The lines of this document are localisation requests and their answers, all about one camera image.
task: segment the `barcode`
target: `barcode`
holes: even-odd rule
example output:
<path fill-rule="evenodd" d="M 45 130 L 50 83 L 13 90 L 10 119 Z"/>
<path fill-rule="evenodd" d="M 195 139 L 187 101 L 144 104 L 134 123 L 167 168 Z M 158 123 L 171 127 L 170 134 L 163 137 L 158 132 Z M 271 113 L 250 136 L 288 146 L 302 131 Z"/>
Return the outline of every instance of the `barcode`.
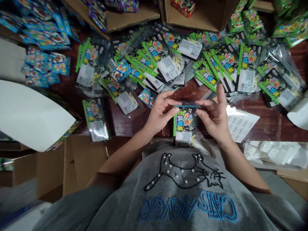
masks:
<path fill-rule="evenodd" d="M 95 121 L 89 124 L 91 138 L 93 142 L 103 141 L 108 138 L 106 127 L 103 121 Z"/>
<path fill-rule="evenodd" d="M 244 91 L 244 90 L 245 90 L 245 84 L 242 83 L 242 84 L 241 84 L 241 89 L 240 89 L 240 91 Z"/>
<path fill-rule="evenodd" d="M 118 102 L 120 108 L 123 110 L 124 115 L 127 115 L 138 107 L 136 100 L 133 98 L 133 96 L 130 97 L 127 92 L 124 92 L 118 96 L 116 101 Z"/>

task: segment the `white paper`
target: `white paper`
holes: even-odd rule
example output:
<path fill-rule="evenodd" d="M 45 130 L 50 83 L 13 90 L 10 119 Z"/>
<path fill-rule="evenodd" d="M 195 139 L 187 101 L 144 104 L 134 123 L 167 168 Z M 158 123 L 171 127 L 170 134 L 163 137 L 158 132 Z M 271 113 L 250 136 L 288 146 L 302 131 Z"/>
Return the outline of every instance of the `white paper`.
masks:
<path fill-rule="evenodd" d="M 253 128 L 260 116 L 244 112 L 241 110 L 234 110 L 228 106 L 228 124 L 232 139 L 241 143 L 247 136 L 249 131 Z"/>

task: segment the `finger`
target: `finger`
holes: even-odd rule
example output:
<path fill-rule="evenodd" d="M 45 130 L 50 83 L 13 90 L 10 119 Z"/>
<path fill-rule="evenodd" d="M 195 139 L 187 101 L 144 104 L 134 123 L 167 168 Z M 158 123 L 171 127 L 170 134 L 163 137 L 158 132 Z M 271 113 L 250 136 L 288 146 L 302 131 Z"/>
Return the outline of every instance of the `finger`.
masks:
<path fill-rule="evenodd" d="M 216 103 L 208 99 L 197 100 L 196 104 L 200 105 L 201 107 L 205 107 L 208 111 L 213 111 L 216 109 Z"/>
<path fill-rule="evenodd" d="M 220 83 L 217 87 L 217 98 L 219 108 L 225 109 L 227 107 L 227 98 L 222 83 Z"/>
<path fill-rule="evenodd" d="M 215 123 L 211 120 L 205 111 L 198 109 L 196 110 L 196 114 L 202 120 L 206 129 L 211 129 L 213 126 L 215 126 Z"/>
<path fill-rule="evenodd" d="M 166 114 L 164 114 L 163 116 L 166 118 L 166 122 L 168 122 L 171 118 L 173 118 L 179 111 L 180 109 L 178 107 L 174 107 L 171 110 L 169 110 Z"/>
<path fill-rule="evenodd" d="M 172 106 L 175 106 L 175 105 L 182 105 L 182 102 L 180 101 L 175 101 L 173 99 L 165 99 L 164 100 L 164 107 L 167 107 L 168 105 L 172 105 Z"/>

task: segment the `table surface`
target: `table surface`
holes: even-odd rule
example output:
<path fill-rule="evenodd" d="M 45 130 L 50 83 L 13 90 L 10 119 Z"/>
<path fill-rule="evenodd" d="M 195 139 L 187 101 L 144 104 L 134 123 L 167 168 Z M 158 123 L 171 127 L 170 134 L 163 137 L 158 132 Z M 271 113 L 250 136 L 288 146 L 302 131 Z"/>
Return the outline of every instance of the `table surface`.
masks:
<path fill-rule="evenodd" d="M 78 56 L 78 43 L 72 44 L 71 51 L 65 51 L 63 54 L 72 58 L 71 63 L 71 75 L 60 76 L 61 83 L 52 87 L 57 91 L 76 111 L 83 117 L 84 111 L 82 107 L 82 100 L 89 98 L 79 88 L 75 87 L 75 81 L 77 74 L 75 73 L 75 66 Z M 308 66 L 306 66 L 308 60 L 308 41 L 293 47 L 291 55 L 299 70 L 302 78 L 308 81 Z M 181 87 L 178 91 L 172 95 L 171 98 L 175 100 L 198 100 L 209 89 L 205 86 L 198 88 L 194 80 L 190 80 L 185 84 L 185 87 Z M 144 105 L 144 111 L 135 110 L 132 112 L 131 118 L 124 117 L 119 108 L 115 105 L 111 97 L 106 93 L 103 93 L 106 97 L 107 110 L 109 115 L 111 133 L 116 136 L 133 136 L 136 134 L 146 123 L 150 114 L 150 110 Z M 296 142 L 308 142 L 308 131 L 300 129 L 293 125 L 288 118 L 281 112 L 275 109 L 269 109 L 266 107 L 262 94 L 257 101 L 242 100 L 235 106 L 237 109 L 260 116 L 258 122 L 254 125 L 252 130 L 247 135 L 246 139 L 257 141 L 296 141 Z M 170 121 L 168 125 L 157 134 L 161 137 L 172 137 L 173 121 Z M 82 123 L 76 131 L 77 134 L 89 134 L 86 123 Z M 211 138 L 207 133 L 202 123 L 198 124 L 196 131 L 197 138 Z"/>

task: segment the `label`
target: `label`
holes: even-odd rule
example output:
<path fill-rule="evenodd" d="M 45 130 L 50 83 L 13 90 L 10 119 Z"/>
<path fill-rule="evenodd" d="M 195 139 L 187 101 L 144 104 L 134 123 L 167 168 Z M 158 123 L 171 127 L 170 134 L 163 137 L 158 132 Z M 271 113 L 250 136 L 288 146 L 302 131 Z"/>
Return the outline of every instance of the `label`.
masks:
<path fill-rule="evenodd" d="M 178 49 L 178 51 L 181 52 L 182 54 L 191 57 L 195 60 L 198 58 L 201 50 L 202 50 L 202 45 L 192 43 L 190 41 L 187 41 L 186 39 L 183 39 Z"/>
<path fill-rule="evenodd" d="M 160 88 L 163 85 L 163 82 L 159 81 L 158 79 L 156 79 L 152 75 L 150 75 L 146 72 L 144 73 L 144 75 L 147 77 L 147 80 L 150 81 L 156 89 Z"/>
<path fill-rule="evenodd" d="M 100 134 L 100 131 L 102 130 L 102 128 L 104 128 L 104 124 L 103 121 L 95 121 L 95 122 L 91 122 L 89 123 L 90 126 L 90 130 L 91 131 L 95 131 L 95 132 L 91 132 L 91 138 L 92 138 L 92 142 L 97 142 L 97 141 L 101 141 L 102 138 L 102 134 Z"/>
<path fill-rule="evenodd" d="M 289 106 L 292 102 L 296 101 L 296 96 L 291 92 L 290 89 L 286 89 L 283 93 L 280 94 L 280 97 L 277 99 L 279 103 L 289 111 Z"/>
<path fill-rule="evenodd" d="M 240 79 L 238 82 L 239 91 L 253 93 L 254 92 L 254 77 L 256 72 L 249 70 L 241 70 Z"/>
<path fill-rule="evenodd" d="M 94 68 L 87 66 L 85 64 L 81 64 L 81 68 L 80 71 L 78 73 L 78 77 L 77 77 L 77 83 L 85 86 L 85 87 L 90 87 L 90 83 L 92 80 L 92 76 L 94 73 Z"/>
<path fill-rule="evenodd" d="M 192 134 L 190 132 L 176 133 L 175 145 L 176 147 L 190 147 L 192 142 Z"/>
<path fill-rule="evenodd" d="M 157 65 L 167 82 L 174 79 L 180 74 L 179 70 L 175 67 L 174 63 L 172 62 L 170 56 L 158 62 Z"/>
<path fill-rule="evenodd" d="M 120 96 L 116 98 L 116 101 L 118 102 L 120 108 L 122 109 L 124 115 L 129 114 L 133 110 L 137 108 L 135 102 L 132 100 L 131 97 L 129 97 L 127 92 L 124 92 Z"/>

